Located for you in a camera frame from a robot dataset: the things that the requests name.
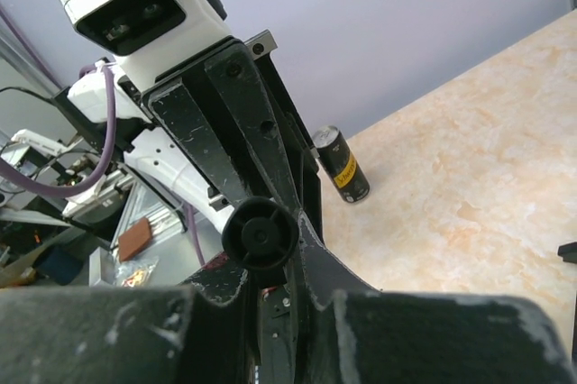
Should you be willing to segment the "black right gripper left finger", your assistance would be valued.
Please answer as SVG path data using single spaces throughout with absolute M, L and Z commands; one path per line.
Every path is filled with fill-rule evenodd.
M 258 292 L 232 264 L 175 287 L 1 293 L 4 383 L 246 383 Z

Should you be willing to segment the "black white marker pen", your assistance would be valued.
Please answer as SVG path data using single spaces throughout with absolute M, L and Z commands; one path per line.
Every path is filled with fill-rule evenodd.
M 229 259 L 265 289 L 287 283 L 285 265 L 298 237 L 297 221 L 284 207 L 265 197 L 250 197 L 234 209 L 221 240 Z

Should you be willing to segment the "black yellow drink can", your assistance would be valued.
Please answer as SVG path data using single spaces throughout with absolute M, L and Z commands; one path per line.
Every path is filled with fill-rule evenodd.
M 319 162 L 341 199 L 354 204 L 367 197 L 371 190 L 369 181 L 341 131 L 333 125 L 323 126 L 314 133 L 312 140 Z

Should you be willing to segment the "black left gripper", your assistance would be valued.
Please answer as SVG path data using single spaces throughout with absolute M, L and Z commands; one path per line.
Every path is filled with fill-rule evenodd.
M 171 69 L 142 106 L 233 205 L 274 199 L 323 234 L 317 153 L 270 55 L 268 30 L 229 37 Z

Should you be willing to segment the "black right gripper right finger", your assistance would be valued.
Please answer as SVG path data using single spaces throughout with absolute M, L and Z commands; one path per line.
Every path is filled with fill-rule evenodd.
M 295 253 L 299 383 L 573 383 L 536 303 L 522 297 L 382 292 L 320 242 L 305 214 Z

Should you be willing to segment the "white whiteboard black frame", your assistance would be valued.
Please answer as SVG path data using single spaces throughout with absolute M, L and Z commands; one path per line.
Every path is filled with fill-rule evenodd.
M 577 263 L 577 242 L 569 242 L 558 248 L 557 255 L 563 262 Z

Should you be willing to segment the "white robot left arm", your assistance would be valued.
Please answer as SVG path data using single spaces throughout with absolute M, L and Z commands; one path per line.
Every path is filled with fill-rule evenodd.
M 218 232 L 244 200 L 263 197 L 323 232 L 312 139 L 271 54 L 270 31 L 227 37 L 139 91 L 110 65 L 112 158 L 166 202 L 193 206 Z

